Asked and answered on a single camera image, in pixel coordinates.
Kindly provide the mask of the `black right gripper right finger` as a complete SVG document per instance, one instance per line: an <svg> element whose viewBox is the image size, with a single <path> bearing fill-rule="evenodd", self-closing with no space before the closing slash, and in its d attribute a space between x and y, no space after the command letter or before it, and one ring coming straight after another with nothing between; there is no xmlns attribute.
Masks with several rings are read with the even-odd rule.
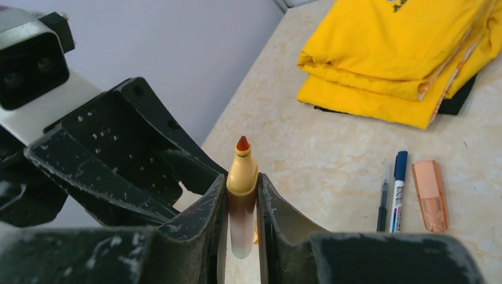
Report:
<svg viewBox="0 0 502 284"><path fill-rule="evenodd" d="M468 250L443 234L334 233L258 177L264 283L484 283Z"/></svg>

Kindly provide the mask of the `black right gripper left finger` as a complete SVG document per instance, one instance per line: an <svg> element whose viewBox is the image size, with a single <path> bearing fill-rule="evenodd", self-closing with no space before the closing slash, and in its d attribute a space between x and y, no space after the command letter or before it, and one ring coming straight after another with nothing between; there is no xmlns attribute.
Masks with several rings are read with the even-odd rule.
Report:
<svg viewBox="0 0 502 284"><path fill-rule="evenodd" d="M226 187L158 227L35 228L1 234L2 283L222 283Z"/></svg>

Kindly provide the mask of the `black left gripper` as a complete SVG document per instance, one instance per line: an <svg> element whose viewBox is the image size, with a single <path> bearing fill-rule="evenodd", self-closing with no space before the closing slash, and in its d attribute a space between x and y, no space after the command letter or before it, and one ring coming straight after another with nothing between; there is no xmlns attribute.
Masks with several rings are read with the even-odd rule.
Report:
<svg viewBox="0 0 502 284"><path fill-rule="evenodd" d="M179 214L178 182L203 195L228 176L142 77L72 111L24 155L104 226L162 225Z"/></svg>

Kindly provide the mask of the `pink highlighter pen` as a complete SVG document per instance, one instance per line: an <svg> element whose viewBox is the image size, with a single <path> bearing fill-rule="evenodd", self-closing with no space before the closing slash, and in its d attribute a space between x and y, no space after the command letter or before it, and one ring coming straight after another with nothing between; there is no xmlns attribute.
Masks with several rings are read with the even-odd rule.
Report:
<svg viewBox="0 0 502 284"><path fill-rule="evenodd" d="M248 257L255 241L258 173L258 164L252 157L252 146L243 135L235 145L226 181L231 250L238 259Z"/></svg>

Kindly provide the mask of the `thin black pen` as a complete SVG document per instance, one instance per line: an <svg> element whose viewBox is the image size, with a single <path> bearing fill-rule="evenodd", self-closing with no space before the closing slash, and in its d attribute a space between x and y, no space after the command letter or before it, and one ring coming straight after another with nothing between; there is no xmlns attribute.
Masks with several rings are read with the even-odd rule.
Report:
<svg viewBox="0 0 502 284"><path fill-rule="evenodd" d="M386 230L386 223L387 223L387 206L388 206L388 194L390 189L391 165L389 163L384 163L384 169L385 172L382 175L381 197L380 197L378 218L376 224L377 232L384 232Z"/></svg>

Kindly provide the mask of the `white marker pen black tip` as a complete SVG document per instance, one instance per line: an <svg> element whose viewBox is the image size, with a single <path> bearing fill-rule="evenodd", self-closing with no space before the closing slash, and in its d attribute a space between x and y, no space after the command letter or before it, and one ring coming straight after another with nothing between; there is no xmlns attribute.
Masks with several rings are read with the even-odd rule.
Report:
<svg viewBox="0 0 502 284"><path fill-rule="evenodd" d="M399 233L401 228L401 211L403 207L403 190L404 182L402 180L395 180L394 192L392 197L392 208L390 218L390 233Z"/></svg>

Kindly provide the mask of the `orange highlighter pen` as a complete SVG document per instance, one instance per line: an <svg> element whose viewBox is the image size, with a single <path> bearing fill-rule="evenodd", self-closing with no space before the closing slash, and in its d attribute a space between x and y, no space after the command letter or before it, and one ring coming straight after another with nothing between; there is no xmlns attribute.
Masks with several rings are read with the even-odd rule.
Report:
<svg viewBox="0 0 502 284"><path fill-rule="evenodd" d="M411 168L425 229L432 233L447 231L448 214L439 164L435 160L422 160Z"/></svg>

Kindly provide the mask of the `blue pen cap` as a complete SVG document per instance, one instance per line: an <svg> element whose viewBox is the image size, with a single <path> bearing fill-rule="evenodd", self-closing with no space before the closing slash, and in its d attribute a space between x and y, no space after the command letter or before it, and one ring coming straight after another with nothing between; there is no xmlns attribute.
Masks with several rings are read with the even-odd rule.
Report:
<svg viewBox="0 0 502 284"><path fill-rule="evenodd" d="M399 151L395 158L394 179L404 182L406 180L408 151Z"/></svg>

